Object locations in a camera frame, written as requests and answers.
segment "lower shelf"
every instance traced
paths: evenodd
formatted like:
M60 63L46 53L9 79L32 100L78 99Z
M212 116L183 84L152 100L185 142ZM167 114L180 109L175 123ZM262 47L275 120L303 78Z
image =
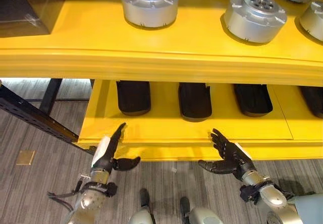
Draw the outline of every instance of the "lower shelf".
M274 110L264 117L250 118L240 113L232 85L210 84L212 116L206 121L192 123L180 116L178 85L151 82L151 111L139 117L129 117L118 109L115 81L96 80L77 144L84 149L96 146L103 135L111 135L119 124L126 122L117 157L219 159L209 139L212 128L219 129L233 142L239 142L254 159L323 157L322 138L296 140L293 137L280 99L276 97L278 86L268 86ZM300 111L308 110L306 106L297 106L302 107Z

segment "upper shelf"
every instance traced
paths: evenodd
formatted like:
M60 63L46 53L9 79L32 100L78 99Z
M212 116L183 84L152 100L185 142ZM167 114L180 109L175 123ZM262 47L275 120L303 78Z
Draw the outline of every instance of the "upper shelf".
M229 0L180 0L175 23L141 30L120 0L66 0L51 35L0 39L3 77L323 85L323 47L299 30L308 5L275 0L288 21L268 44L223 29Z

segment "gray carpet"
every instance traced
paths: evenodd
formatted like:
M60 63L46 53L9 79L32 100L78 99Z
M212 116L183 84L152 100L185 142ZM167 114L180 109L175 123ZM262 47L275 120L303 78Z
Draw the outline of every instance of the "gray carpet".
M70 82L60 97L89 97L88 81ZM46 89L41 80L30 84L32 90L21 84L4 80L4 85L26 98L41 98ZM86 106L80 101L56 102L51 116L79 133ZM2 110L0 145L0 223L63 223L67 210L48 200L46 192L71 191L78 174L88 173L92 157ZM37 151L34 162L16 166L24 149ZM323 192L323 160L258 161L256 166L286 190ZM118 192L107 200L97 223L127 223L140 206L139 189L146 187L157 224L180 223L182 196L189 197L192 207L214 210L225 224L265 224L257 208L240 199L241 184L233 176L207 173L195 162L142 162L130 172L113 172L111 181L119 186Z

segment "black cable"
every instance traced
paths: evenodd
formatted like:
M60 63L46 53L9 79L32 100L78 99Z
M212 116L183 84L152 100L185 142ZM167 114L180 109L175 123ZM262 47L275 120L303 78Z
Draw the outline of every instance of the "black cable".
M61 199L58 199L58 198L55 198L55 197L49 197L51 200L57 202L58 204L61 204L63 207L65 207L69 212L73 211L73 207L70 205L70 203L64 201L64 200L61 200Z

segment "silver robotic forearm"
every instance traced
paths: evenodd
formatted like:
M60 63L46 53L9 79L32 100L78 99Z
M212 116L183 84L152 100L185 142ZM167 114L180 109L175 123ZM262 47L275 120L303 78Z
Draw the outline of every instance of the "silver robotic forearm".
M90 182L107 184L109 173L102 169L91 172ZM77 199L74 210L67 216L65 224L94 224L95 217L106 201L106 196L95 187L85 190Z
M247 171L242 176L245 185L256 186L264 179L257 171ZM259 189L261 199L257 206L267 215L268 224L304 224L299 217L295 206L287 202L286 197L273 184L265 185Z

